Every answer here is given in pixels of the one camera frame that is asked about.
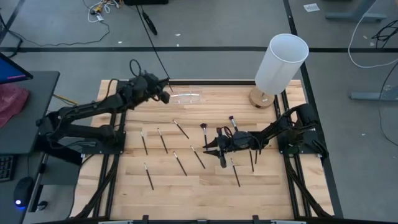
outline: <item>black desk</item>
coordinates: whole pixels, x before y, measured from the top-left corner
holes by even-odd
[[[3,147],[3,144],[5,146],[12,146],[13,148],[20,147],[19,151],[26,152],[29,152],[33,148],[37,137],[35,120],[47,112],[55,85],[58,82],[59,73],[31,72],[31,74],[34,76],[32,80],[16,83],[28,89],[30,95],[24,110],[15,117],[15,120],[12,118],[6,124],[7,130],[11,130],[13,134],[5,133],[0,129],[1,147]],[[21,125],[24,126],[25,132],[21,131]],[[41,157],[41,152],[33,152],[29,156],[29,175],[34,179],[37,175]],[[2,223],[22,223],[24,219],[26,208],[19,209],[14,205],[13,192],[18,180],[27,176],[27,166],[27,155],[18,155],[13,180],[0,183],[0,217]]]

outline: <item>wooden lamp base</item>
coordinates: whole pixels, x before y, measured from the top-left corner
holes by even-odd
[[[256,108],[264,109],[273,104],[275,100],[274,95],[268,95],[263,93],[257,87],[254,87],[249,94],[250,103]]]

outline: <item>wooden board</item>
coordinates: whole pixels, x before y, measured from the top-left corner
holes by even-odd
[[[105,96],[108,82],[101,82],[99,100]],[[111,93],[115,87],[116,83],[113,83]],[[228,167],[225,169],[220,167],[216,157],[202,153],[204,138],[200,123],[208,124],[210,142],[216,136],[216,127],[233,129],[228,119],[230,115],[234,116],[242,131],[260,131],[275,121],[273,106],[257,109],[250,104],[248,94],[251,88],[173,86],[174,92],[195,90],[201,93],[200,101],[164,105],[150,100],[135,111],[129,111],[126,118],[126,150],[119,161],[111,218],[140,220],[143,215],[149,215],[151,220],[249,220],[252,215],[259,215],[260,219],[292,219],[284,161],[276,139],[272,139],[258,157],[254,172],[248,151],[228,153]],[[291,107],[305,102],[299,80],[291,81],[286,90]],[[92,125],[108,124],[109,119],[108,114],[96,116]],[[178,121],[190,139],[181,133],[173,119]],[[157,128],[162,130],[168,154]],[[148,156],[140,131],[146,139]],[[190,146],[197,150],[206,169],[202,168]],[[178,154],[187,177],[174,158],[173,151]],[[229,158],[234,159],[241,187],[237,185]],[[333,213],[319,158],[307,154],[301,156],[301,161],[309,191],[327,212]],[[96,190],[101,162],[102,156],[94,156],[81,168],[72,216],[84,207]],[[151,174],[154,190],[150,187],[144,162]],[[303,215],[301,196],[297,192]]]

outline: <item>lamp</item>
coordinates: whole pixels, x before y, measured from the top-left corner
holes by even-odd
[[[274,95],[282,93],[309,53],[303,39],[292,34],[279,34],[271,39],[249,94],[250,103],[267,108]]]

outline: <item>computer monitor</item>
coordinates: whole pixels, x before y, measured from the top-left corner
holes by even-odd
[[[33,76],[0,53],[0,84],[32,79]]]

